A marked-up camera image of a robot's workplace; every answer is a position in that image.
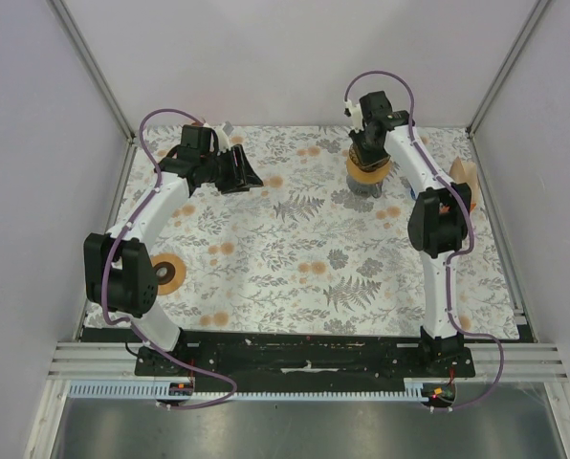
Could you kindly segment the brown paper coffee filter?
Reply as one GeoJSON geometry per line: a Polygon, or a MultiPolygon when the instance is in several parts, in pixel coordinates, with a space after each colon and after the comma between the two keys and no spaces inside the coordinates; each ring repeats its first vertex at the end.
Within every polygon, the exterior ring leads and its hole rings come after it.
{"type": "Polygon", "coordinates": [[[377,171],[379,168],[387,165],[390,162],[390,156],[388,154],[385,154],[382,155],[377,161],[372,161],[371,163],[364,164],[362,162],[362,154],[354,144],[352,144],[349,148],[348,159],[355,167],[365,173],[377,171]]]}

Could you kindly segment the orange coffee filter box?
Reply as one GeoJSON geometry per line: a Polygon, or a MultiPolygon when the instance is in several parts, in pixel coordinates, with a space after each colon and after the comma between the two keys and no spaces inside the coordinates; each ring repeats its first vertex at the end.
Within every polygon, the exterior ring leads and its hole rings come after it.
{"type": "Polygon", "coordinates": [[[465,183],[469,186],[471,189],[471,211],[474,211],[480,196],[477,165],[472,161],[463,161],[460,157],[456,157],[451,164],[449,175],[457,184],[465,183]]]}

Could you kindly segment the glass coffee server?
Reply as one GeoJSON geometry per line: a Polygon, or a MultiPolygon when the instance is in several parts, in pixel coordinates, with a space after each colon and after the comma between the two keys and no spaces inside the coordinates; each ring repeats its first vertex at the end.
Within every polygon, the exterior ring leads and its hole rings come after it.
{"type": "Polygon", "coordinates": [[[372,197],[378,199],[383,194],[383,182],[365,184],[355,179],[352,175],[348,175],[346,183],[352,193],[363,198],[372,197]]]}

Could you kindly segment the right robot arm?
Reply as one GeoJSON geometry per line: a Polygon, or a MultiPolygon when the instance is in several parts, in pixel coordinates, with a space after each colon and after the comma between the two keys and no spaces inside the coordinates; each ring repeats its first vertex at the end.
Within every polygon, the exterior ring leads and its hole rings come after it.
{"type": "Polygon", "coordinates": [[[471,189],[436,163],[409,113],[394,110],[385,92],[344,104],[352,121],[346,163],[350,190],[380,197],[390,167],[397,164],[413,193],[407,234],[422,261],[426,302],[416,361],[424,374],[439,376],[467,357],[454,293],[455,255],[470,233],[471,189]]]}

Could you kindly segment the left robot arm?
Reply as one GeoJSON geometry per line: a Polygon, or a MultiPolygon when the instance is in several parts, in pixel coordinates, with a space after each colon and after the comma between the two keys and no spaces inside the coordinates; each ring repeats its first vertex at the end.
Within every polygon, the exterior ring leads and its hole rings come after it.
{"type": "Polygon", "coordinates": [[[127,322],[157,351],[156,363],[168,375],[188,368],[189,352],[179,343],[181,329],[156,302],[158,276],[149,252],[174,210],[204,184],[222,194],[261,187],[244,148],[230,142],[229,124],[186,125],[180,142],[154,163],[156,183],[104,234],[83,244],[85,288],[109,325],[127,322]]]}

